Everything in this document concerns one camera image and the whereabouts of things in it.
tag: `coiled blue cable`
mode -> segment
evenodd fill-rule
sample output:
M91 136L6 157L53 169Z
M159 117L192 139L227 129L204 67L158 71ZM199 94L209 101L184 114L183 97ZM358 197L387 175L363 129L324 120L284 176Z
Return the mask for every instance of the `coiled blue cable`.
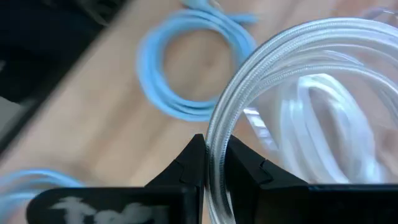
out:
M137 52L137 73L146 97L158 109L186 121L208 121L218 97L209 101L190 101L174 93L162 68L165 48L172 38L182 33L198 29L214 30L231 46L238 67L256 48L253 37L238 23L255 22L256 18L252 15L226 16L206 1L194 0L184 4L190 9L172 14L142 40Z
M84 187L84 184L63 173L48 169L20 170L0 178L0 223L7 223L11 214L43 192L43 187Z

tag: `white logo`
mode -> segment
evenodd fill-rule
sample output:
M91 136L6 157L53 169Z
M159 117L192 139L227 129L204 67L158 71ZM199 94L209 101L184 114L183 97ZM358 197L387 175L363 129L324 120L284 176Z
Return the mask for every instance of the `white logo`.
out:
M50 209L64 209L66 224L85 224L86 216L94 216L95 224L140 224L154 220L154 223L168 223L167 207L147 207L140 203L130 203L119 213L113 210L97 211L81 202L81 198L65 197Z

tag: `transparent sleeved cable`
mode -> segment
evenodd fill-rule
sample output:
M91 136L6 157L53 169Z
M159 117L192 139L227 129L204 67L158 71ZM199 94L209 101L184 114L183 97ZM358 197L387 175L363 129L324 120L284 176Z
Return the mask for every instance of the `transparent sleeved cable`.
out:
M387 111L383 116L391 117L390 125L397 126L398 86L394 77L385 74L386 67L398 68L397 56L398 29L358 18L308 22L262 44L226 87L210 121L206 195L212 222L234 223L224 159L242 112L262 136L270 156L309 182L388 181L386 168L376 156L378 135L358 95L368 101L368 107L377 108L377 102L360 91L353 93L351 87L371 90ZM372 58L388 66L379 69ZM253 106L268 93L271 103L262 107L274 114L272 124L263 120L268 114Z

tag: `wooden table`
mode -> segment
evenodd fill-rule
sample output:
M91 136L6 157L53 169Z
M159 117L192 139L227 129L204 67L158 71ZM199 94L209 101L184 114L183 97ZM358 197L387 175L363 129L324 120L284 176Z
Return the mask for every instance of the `wooden table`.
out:
M305 21L357 16L374 6L398 7L395 0L222 0L220 4L226 12L258 16L259 22L248 27L258 44ZM205 134L207 123L173 119L150 104L135 71L141 38L179 8L178 0L127 4L12 143L0 173L49 167L91 185L142 186L167 167L195 133ZM234 70L226 42L207 30L177 38L165 58L171 87L193 100L220 93ZM262 153L245 118L235 135Z

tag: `cable coil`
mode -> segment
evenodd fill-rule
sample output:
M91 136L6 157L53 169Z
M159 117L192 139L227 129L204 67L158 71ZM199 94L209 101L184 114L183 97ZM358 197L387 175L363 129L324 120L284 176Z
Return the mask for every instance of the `cable coil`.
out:
M48 169L20 170L0 178L0 223L41 192L54 187L84 187L67 175Z
M322 161L323 163L320 164L321 167L323 166L322 169L314 170L315 166L311 167L313 161L309 162L306 158L306 162L310 163L308 169L313 176L320 178L317 181L341 183L384 181L380 167L373 159L373 136L363 112L348 91L327 74L338 72L363 78L389 109L394 121L398 120L396 112L398 111L398 86L378 70L365 66L348 54L339 53L339 49L360 50L398 68L396 59L398 29L381 22L358 18L330 18L308 22L287 29L268 40L246 60L235 74L216 105L206 136L206 145L209 148L206 197L212 223L235 223L231 199L225 186L224 160L228 139L238 117L243 109L260 94L280 84L285 85L280 93L281 98L290 99L282 101L285 105L282 103L280 106L278 119L281 131L279 141L285 144L285 147L280 145L278 147L281 147L280 153L287 156L286 161L292 162L296 159L294 155L289 154L289 151L286 153L283 151L287 148L286 144L290 144L289 147L293 148L300 146L300 149L296 148L293 152L302 150L303 156L319 158L319 161L322 161L325 154L330 153L325 142L317 142L319 139L317 134L322 131L313 130L318 124L314 123L315 114L308 102L309 88L327 90L322 94L327 93L326 95L331 100L330 111L338 127L340 125L341 133L356 139L370 138L370 140L366 139L357 145L345 146L351 149L351 152L347 152L351 156L350 159L363 160L357 173L344 175L339 172L332 173L338 169L335 169L336 167L331 169L336 164L327 164L328 161ZM289 80L293 78L297 81L289 83ZM340 103L344 103L346 107L344 110L339 109ZM360 127L364 128L363 132L353 131ZM307 140L318 145L314 147L314 145L306 144L308 142L303 142L303 139L289 142L306 128L309 132L303 136L313 137ZM356 148L358 144L366 145L364 154L359 154L360 149Z
M256 20L251 15L226 16L206 1L184 4L190 9L172 14L142 40L137 51L138 78L146 97L164 113L186 121L208 121L217 97L209 101L190 101L174 93L167 84L162 68L165 48L172 38L182 33L210 29L227 40L238 66L256 47L253 37L238 23Z

